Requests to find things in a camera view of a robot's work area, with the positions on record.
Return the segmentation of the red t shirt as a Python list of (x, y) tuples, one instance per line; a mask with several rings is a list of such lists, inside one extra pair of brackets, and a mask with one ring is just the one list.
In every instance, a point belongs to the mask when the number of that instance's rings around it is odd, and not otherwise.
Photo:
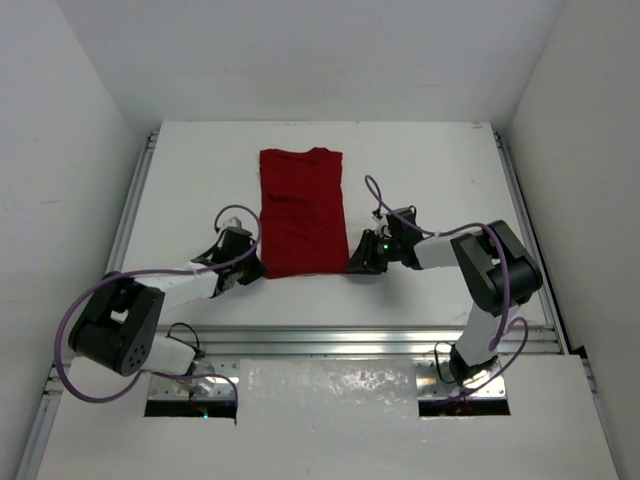
[(260, 152), (261, 260), (269, 279), (344, 272), (342, 160), (323, 147)]

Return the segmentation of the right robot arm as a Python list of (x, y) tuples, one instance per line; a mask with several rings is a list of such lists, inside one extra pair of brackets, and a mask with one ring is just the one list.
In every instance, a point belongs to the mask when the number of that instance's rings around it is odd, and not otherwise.
[(493, 366), (509, 314), (542, 287), (542, 273), (503, 220), (474, 224), (469, 233), (429, 236), (418, 229), (416, 215), (413, 205), (386, 215), (376, 212), (378, 226), (363, 231), (345, 272), (380, 275), (392, 262), (415, 271), (457, 267), (472, 308), (462, 335), (450, 349), (447, 381), (462, 386)]

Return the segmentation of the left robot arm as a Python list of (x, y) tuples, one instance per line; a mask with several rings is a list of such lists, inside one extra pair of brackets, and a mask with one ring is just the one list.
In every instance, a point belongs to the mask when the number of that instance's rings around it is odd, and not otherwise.
[(71, 329), (68, 345), (99, 365), (129, 377), (143, 368), (162, 315), (213, 299), (267, 273), (250, 231), (228, 226), (218, 240), (184, 267), (166, 274), (115, 272), (93, 293)]

